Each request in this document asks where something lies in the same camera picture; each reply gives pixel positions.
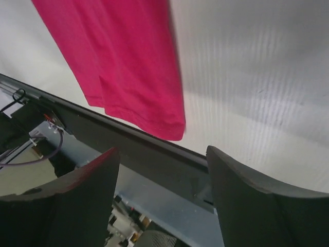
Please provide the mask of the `pink t shirt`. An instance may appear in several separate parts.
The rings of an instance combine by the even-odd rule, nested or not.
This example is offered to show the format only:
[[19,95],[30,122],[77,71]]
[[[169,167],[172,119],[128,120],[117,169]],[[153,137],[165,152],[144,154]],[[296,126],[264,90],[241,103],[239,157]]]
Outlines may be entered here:
[[34,1],[88,104],[155,137],[186,127],[168,1]]

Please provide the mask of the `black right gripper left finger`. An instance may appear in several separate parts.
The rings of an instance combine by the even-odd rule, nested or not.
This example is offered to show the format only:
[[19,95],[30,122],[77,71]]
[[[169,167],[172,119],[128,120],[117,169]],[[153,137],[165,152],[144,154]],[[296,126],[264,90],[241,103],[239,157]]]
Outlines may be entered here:
[[120,156],[89,164],[21,195],[1,197],[1,246],[104,246]]

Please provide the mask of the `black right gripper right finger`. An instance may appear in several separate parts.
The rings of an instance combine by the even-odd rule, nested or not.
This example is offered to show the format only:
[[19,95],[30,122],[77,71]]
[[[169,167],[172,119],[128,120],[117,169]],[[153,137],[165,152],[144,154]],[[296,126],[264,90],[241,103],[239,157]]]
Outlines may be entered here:
[[209,146],[206,152],[225,246],[328,246],[328,194],[290,185]]

